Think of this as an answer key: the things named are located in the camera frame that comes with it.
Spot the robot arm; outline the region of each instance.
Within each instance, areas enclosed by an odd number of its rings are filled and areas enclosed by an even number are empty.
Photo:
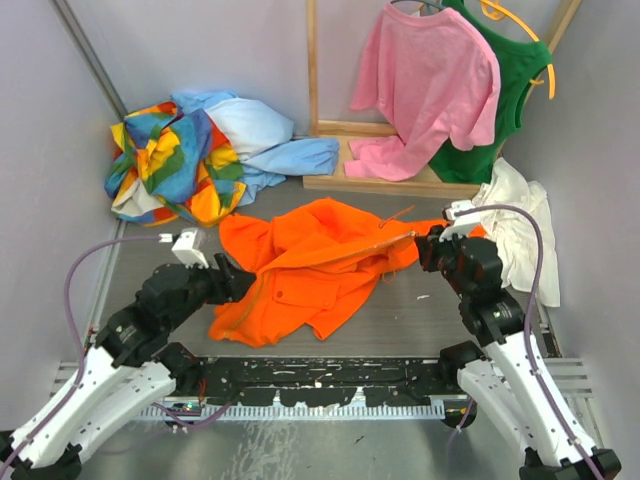
[[[603,478],[613,479],[620,462],[612,450],[599,450],[575,419],[544,362],[532,371],[525,348],[524,312],[502,288],[502,261],[495,243],[484,238],[467,238],[478,225],[477,214],[457,217],[472,209],[469,201],[455,202],[445,211],[452,221],[447,227],[433,227],[416,238],[422,268],[440,271],[460,298],[460,314],[473,342],[444,349],[439,370],[445,381],[458,385],[488,414],[505,439],[517,449],[524,466],[521,480],[594,480],[596,477],[568,438],[558,416],[543,393],[541,377],[562,417],[571,426],[580,445]],[[535,338],[533,355],[541,360]]]
[[[218,269],[211,268],[198,249],[202,237],[198,229],[184,230],[172,248],[182,264],[158,267],[136,300],[109,318],[87,351],[78,387],[74,376],[29,422],[0,434],[4,461],[76,389],[13,462],[14,480],[76,478],[81,465],[143,408],[198,381],[199,363],[182,345],[167,345],[169,335],[204,304],[240,300],[255,281],[222,254],[214,256]]]

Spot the colorful patterned cloth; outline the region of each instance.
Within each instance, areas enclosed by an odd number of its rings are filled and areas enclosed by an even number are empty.
[[[210,227],[245,191],[238,156],[202,109],[183,115],[161,103],[127,115],[111,133],[119,151],[105,190],[123,220],[151,226],[181,216]]]

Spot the orange hanger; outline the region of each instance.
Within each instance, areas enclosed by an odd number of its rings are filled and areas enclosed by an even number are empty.
[[[490,0],[478,0],[482,3],[482,13],[484,13],[488,18],[495,21],[504,20],[505,17],[509,17],[511,20],[516,22],[522,29],[527,32],[527,34],[533,39],[534,42],[539,42],[540,39],[538,36],[529,28],[529,26],[524,23],[520,18],[518,18],[515,14],[511,13],[506,8],[500,5],[500,0],[494,0],[493,2]],[[547,70],[549,71],[549,98],[553,99],[556,96],[556,73],[553,69],[553,64],[550,63],[547,65]],[[530,80],[533,85],[542,85],[544,82],[541,80]]]

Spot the pink shirt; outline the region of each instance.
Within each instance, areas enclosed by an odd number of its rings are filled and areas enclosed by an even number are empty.
[[[350,177],[416,175],[451,138],[459,150],[494,141],[498,60],[452,8],[411,17],[387,4],[369,35],[351,108],[377,107],[398,137],[350,142]]]

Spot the wooden rack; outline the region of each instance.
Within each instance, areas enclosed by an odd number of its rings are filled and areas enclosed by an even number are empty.
[[[582,0],[560,0],[551,25],[542,40],[551,53],[555,50],[573,19]],[[349,192],[383,193],[389,195],[415,195],[433,198],[471,198],[479,185],[445,183],[427,165],[415,177],[402,182],[389,182],[379,178],[347,177],[345,162],[353,159],[349,141],[362,137],[395,135],[393,126],[384,123],[341,122],[318,118],[318,55],[317,55],[317,0],[307,0],[307,34],[309,61],[309,101],[311,111],[311,135],[335,137],[340,142],[340,157],[333,175],[308,175],[303,177],[305,188],[340,190]]]

